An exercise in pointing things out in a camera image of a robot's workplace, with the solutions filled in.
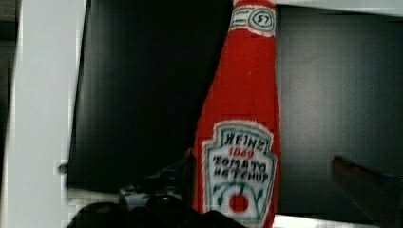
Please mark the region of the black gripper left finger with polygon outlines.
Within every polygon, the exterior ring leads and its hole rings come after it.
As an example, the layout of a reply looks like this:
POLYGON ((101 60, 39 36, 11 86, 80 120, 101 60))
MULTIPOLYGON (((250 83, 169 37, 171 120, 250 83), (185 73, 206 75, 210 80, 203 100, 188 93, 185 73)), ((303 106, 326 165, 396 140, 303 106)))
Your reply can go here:
POLYGON ((119 203, 126 211, 144 207, 152 197, 169 195, 191 205, 195 188, 195 158, 187 156, 154 175, 127 184, 119 190, 119 203))

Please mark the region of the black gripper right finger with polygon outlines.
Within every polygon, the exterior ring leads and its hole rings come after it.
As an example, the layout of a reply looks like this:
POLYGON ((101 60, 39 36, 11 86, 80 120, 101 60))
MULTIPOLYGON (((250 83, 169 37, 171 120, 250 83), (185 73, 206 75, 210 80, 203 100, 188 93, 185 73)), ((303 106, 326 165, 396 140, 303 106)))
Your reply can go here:
POLYGON ((402 179, 342 156, 331 161, 333 182, 380 228, 402 228, 402 179))

